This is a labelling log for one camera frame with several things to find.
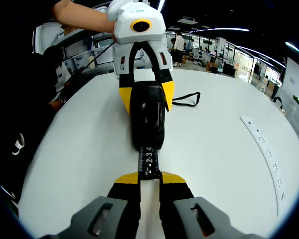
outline ceiling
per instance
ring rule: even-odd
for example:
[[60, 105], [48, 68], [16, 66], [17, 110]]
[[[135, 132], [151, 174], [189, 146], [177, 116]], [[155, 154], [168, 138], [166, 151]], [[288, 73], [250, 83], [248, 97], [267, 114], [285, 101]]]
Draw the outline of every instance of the ceiling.
[[[106, 0], [74, 0], [86, 6], [109, 3]], [[149, 0], [150, 5], [158, 7], [159, 0]], [[299, 1], [286, 4], [280, 0], [257, 1], [202, 1], [202, 0], [166, 0], [161, 11], [166, 28], [179, 27], [181, 31], [193, 31], [202, 26], [235, 27], [249, 29], [249, 32], [232, 30], [201, 31], [193, 34], [204, 37], [223, 37], [238, 46], [244, 46], [262, 52], [277, 61], [286, 64], [287, 57], [299, 63], [299, 53], [286, 46], [288, 41], [299, 49]], [[177, 22], [192, 17], [197, 24]], [[282, 67], [270, 61], [278, 69]]]

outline person's arm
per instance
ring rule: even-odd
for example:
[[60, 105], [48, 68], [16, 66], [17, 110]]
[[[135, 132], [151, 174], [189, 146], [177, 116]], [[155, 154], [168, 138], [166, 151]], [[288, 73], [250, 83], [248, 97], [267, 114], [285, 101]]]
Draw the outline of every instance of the person's arm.
[[179, 38], [176, 37], [175, 44], [174, 44], [174, 49], [177, 49], [178, 45], [179, 45]]
[[100, 11], [61, 0], [52, 9], [54, 18], [62, 24], [86, 30], [113, 33], [114, 22], [108, 21], [106, 14]]

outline office desk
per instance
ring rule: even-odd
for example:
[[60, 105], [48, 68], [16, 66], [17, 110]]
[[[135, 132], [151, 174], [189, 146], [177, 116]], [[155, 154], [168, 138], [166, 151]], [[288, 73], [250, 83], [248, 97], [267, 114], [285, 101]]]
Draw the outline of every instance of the office desk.
[[210, 53], [207, 53], [207, 52], [204, 52], [204, 51], [199, 51], [199, 54], [202, 55], [202, 58], [203, 58], [203, 61], [204, 61], [205, 64], [207, 64], [207, 62], [211, 62], [211, 58], [215, 58], [215, 62], [216, 62], [216, 59], [221, 60], [221, 64], [219, 65], [219, 67], [222, 67], [223, 61], [226, 62], [226, 63], [229, 62], [229, 60], [226, 59], [226, 58], [221, 58], [219, 56], [215, 56], [213, 54], [210, 54]]
[[[201, 92], [194, 107], [165, 114], [159, 168], [187, 181], [228, 214], [244, 233], [268, 236], [277, 225], [275, 190], [266, 161], [240, 120], [250, 116], [266, 134], [286, 187], [286, 212], [299, 193], [299, 140], [279, 109], [252, 85], [199, 71], [174, 69], [174, 97]], [[136, 79], [154, 79], [151, 69]], [[55, 116], [29, 168], [19, 204], [20, 220], [35, 237], [57, 234], [74, 213], [114, 181], [136, 172], [130, 117], [114, 74], [96, 76]], [[158, 184], [142, 182], [142, 218], [137, 238], [163, 238]]]

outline floor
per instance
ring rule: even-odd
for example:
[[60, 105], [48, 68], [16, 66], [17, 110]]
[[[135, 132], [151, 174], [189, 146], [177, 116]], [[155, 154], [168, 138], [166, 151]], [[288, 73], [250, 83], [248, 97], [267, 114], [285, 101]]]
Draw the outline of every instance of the floor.
[[[210, 72], [206, 70], [206, 66], [200, 66], [198, 64], [194, 64], [193, 61], [189, 61], [189, 60], [187, 60], [185, 64], [182, 64], [182, 66], [179, 69]], [[255, 78], [254, 76], [250, 77], [250, 73], [246, 74], [242, 72], [237, 72], [235, 78], [250, 83], [251, 85], [256, 87], [259, 91], [263, 92], [269, 98], [273, 94], [273, 91], [270, 90], [264, 82], [260, 81], [258, 78]]]

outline white ruler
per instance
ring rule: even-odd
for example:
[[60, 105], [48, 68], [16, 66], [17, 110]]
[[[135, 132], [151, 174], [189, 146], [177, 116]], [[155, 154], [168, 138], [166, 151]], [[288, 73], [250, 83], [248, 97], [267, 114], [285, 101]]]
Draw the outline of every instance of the white ruler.
[[278, 220], [280, 220], [281, 212], [284, 209], [286, 194], [284, 190], [284, 183], [281, 177], [278, 161], [273, 151], [271, 150], [271, 147], [268, 141], [266, 140], [263, 132], [255, 125], [253, 120], [250, 117], [245, 117], [245, 116], [241, 116], [240, 119], [245, 124], [245, 126], [247, 127], [251, 135], [254, 137], [268, 165], [274, 183], [275, 192], [276, 192], [277, 218]]

